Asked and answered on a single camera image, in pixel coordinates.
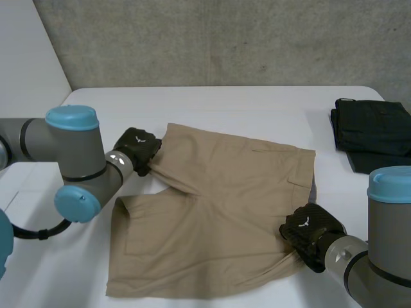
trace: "white wall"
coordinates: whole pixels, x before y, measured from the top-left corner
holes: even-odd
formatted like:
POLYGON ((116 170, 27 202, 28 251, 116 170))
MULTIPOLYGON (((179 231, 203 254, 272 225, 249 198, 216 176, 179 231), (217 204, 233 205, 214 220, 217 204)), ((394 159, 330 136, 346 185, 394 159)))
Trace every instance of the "white wall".
POLYGON ((71 89, 31 0, 0 0, 0 117, 44 117, 71 89))

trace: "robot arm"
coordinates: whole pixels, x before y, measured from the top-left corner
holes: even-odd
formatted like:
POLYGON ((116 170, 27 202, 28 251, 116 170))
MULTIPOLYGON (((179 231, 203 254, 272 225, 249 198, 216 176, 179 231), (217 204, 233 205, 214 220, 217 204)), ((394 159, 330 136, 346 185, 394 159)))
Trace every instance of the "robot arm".
POLYGON ((368 243, 313 203, 288 216, 280 233, 308 267, 326 270, 362 307, 411 307, 411 167, 375 170, 368 195, 368 243))
POLYGON ((13 236, 47 239, 72 222, 90 221, 133 171, 148 174, 160 147, 153 134, 129 128, 104 154, 96 112, 87 106, 56 107, 45 119, 0 119, 0 170, 15 162, 57 162, 64 186, 54 203, 65 218, 51 230, 30 232, 11 225, 0 211, 0 278, 13 236))

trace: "beige shorts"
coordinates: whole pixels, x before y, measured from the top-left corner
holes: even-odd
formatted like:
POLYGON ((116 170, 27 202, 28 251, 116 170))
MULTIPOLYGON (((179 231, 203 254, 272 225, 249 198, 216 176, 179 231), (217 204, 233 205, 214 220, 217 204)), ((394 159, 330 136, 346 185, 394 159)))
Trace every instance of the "beige shorts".
POLYGON ((315 152, 169 124, 152 175, 171 187, 116 200, 107 296, 213 298, 302 266, 279 234, 305 205, 315 152))

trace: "white table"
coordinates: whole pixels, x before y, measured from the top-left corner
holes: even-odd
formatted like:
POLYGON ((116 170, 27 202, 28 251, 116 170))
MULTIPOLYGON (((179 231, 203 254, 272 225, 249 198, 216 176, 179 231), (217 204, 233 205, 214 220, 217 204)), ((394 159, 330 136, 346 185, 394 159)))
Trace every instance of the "white table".
MULTIPOLYGON (((338 98, 382 99, 367 87, 170 87, 82 89, 71 93, 65 104, 96 109, 105 151, 129 126, 162 137, 168 122, 316 150, 319 204, 350 234, 366 239, 368 178, 354 174, 345 153, 335 150, 329 113, 338 98)), ((21 227, 53 227, 61 220, 53 206, 61 185, 56 164, 17 164, 0 178, 0 207, 21 227)), ((118 195, 163 188, 150 176, 134 175, 118 195)), ((248 293, 210 301, 106 297, 113 201, 91 223, 75 224, 47 241, 16 239, 0 281, 0 306, 359 307, 326 274, 308 269, 248 293)))

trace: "fabric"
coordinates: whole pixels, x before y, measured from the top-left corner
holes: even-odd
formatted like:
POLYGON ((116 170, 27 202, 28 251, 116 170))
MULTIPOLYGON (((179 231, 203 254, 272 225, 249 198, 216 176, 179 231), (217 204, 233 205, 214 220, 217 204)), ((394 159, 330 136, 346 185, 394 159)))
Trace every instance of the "fabric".
POLYGON ((411 115, 401 103, 339 99, 331 111, 337 149, 354 172, 411 165, 411 115))
POLYGON ((214 298, 303 262, 279 233, 309 198, 315 152, 169 124, 152 175, 171 187, 116 200, 113 297, 214 298))

